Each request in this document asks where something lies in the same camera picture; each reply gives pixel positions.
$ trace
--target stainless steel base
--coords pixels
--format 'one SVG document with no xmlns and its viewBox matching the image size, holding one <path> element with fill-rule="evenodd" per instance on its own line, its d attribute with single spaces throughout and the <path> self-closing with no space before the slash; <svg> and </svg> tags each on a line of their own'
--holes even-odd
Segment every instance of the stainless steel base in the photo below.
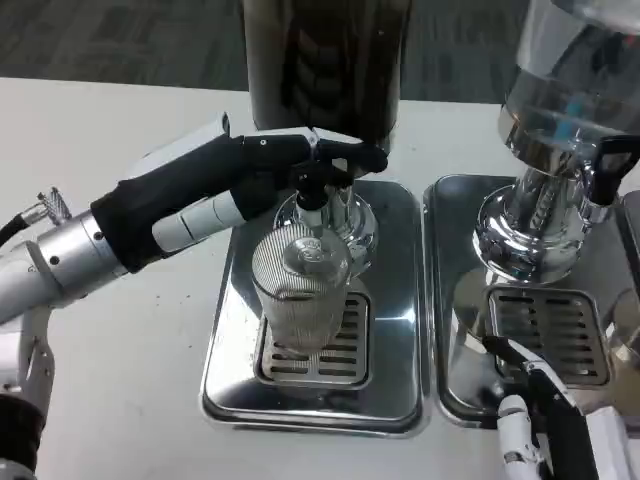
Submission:
<svg viewBox="0 0 640 480">
<path fill-rule="evenodd" d="M 375 258 L 376 246 L 378 245 L 378 225 L 376 217 L 371 206 L 360 198 L 357 194 L 352 195 L 348 190 L 343 190 L 347 195 L 347 199 L 342 199 L 340 193 L 336 193 L 335 197 L 330 200 L 335 202 L 334 208 L 337 210 L 336 217 L 340 218 L 347 215 L 347 221 L 341 219 L 340 227 L 335 229 L 342 240 L 345 241 L 353 263 L 351 265 L 351 275 L 357 277 L 364 272 Z M 281 206 L 274 220 L 275 227 L 284 227 L 291 223 L 303 223 L 300 218 L 298 209 L 296 208 L 296 196 L 291 195 Z"/>
<path fill-rule="evenodd" d="M 432 284 L 428 313 L 439 403 L 452 421 L 468 427 L 495 428 L 497 405 L 511 388 L 478 340 L 487 325 L 491 289 L 510 284 L 489 272 L 473 247 L 480 206 L 510 183 L 513 179 L 506 177 L 451 176 L 439 180 L 424 196 L 425 261 Z M 549 294 L 575 290 L 594 302 L 611 375 L 604 385 L 574 386 L 572 394 L 586 411 L 615 405 L 630 433 L 639 434 L 640 402 L 630 392 L 638 391 L 640 373 L 630 373 L 631 367 L 622 365 L 611 340 L 615 312 L 638 316 L 636 289 L 615 218 L 590 233 L 582 257 L 567 277 L 539 288 Z M 620 305 L 623 299 L 626 309 Z"/>
<path fill-rule="evenodd" d="M 357 279 L 371 317 L 366 378 L 340 385 L 336 378 L 323 383 L 265 375 L 268 332 L 261 330 L 251 257 L 271 230 L 274 211 L 231 236 L 201 392 L 211 418 L 243 428 L 378 436 L 403 436 L 424 425 L 429 353 L 426 336 L 420 336 L 426 328 L 420 211 L 413 196 L 394 183 L 356 182 L 354 190 L 371 205 L 379 226 L 375 258 Z"/>
</svg>

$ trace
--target black lever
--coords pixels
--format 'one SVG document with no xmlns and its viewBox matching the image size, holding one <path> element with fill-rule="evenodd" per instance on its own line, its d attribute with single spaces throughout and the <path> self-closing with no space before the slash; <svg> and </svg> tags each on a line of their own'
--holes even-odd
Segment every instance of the black lever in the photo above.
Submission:
<svg viewBox="0 0 640 480">
<path fill-rule="evenodd" d="M 341 143 L 320 139 L 316 144 L 316 156 L 321 161 L 344 158 L 349 171 L 364 173 L 383 172 L 389 161 L 384 150 L 370 143 Z"/>
<path fill-rule="evenodd" d="M 596 155 L 583 171 L 585 195 L 596 205 L 611 205 L 622 179 L 640 159 L 640 136 L 616 135 L 604 137 Z"/>
</svg>

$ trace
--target robotic arm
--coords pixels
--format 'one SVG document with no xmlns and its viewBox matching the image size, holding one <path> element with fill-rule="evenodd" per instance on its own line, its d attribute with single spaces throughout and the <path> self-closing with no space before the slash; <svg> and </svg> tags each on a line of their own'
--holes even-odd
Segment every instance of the robotic arm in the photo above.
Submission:
<svg viewBox="0 0 640 480">
<path fill-rule="evenodd" d="M 613 407 L 585 415 L 542 358 L 513 340 L 487 336 L 487 351 L 518 367 L 528 402 L 509 395 L 498 409 L 500 449 L 511 480 L 635 480 L 624 423 Z M 550 465 L 535 445 L 529 406 L 545 424 Z"/>
<path fill-rule="evenodd" d="M 377 147 L 322 130 L 233 138 L 223 115 L 144 157 L 76 217 L 57 191 L 39 197 L 14 226 L 46 215 L 57 226 L 0 257 L 0 480 L 34 478 L 54 376 L 53 308 L 262 215 L 281 190 L 295 188 L 299 206 L 317 210 L 326 186 L 386 166 Z"/>
</svg>

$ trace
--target cable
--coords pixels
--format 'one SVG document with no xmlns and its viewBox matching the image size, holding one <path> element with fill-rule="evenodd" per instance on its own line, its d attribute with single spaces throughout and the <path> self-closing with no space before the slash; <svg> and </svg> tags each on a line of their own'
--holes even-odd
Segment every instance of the cable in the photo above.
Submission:
<svg viewBox="0 0 640 480">
<path fill-rule="evenodd" d="M 25 230 L 28 226 L 21 214 L 13 217 L 9 223 L 0 228 L 0 247 L 7 243 L 16 233 Z"/>
</svg>

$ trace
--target metal grate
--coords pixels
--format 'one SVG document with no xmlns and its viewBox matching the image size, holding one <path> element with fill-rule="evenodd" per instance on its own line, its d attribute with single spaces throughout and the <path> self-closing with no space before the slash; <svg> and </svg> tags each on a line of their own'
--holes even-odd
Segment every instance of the metal grate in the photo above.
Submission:
<svg viewBox="0 0 640 480">
<path fill-rule="evenodd" d="M 342 325 L 335 340 L 313 355 L 293 353 L 274 343 L 271 329 L 265 321 L 258 373 L 262 373 L 263 380 L 279 385 L 344 388 L 364 384 L 369 373 L 369 314 L 367 298 L 349 293 Z"/>
<path fill-rule="evenodd" d="M 563 382 L 604 385 L 609 380 L 591 299 L 570 290 L 497 287 L 489 293 L 491 329 L 544 358 Z M 510 375 L 504 362 L 499 368 Z"/>
</svg>

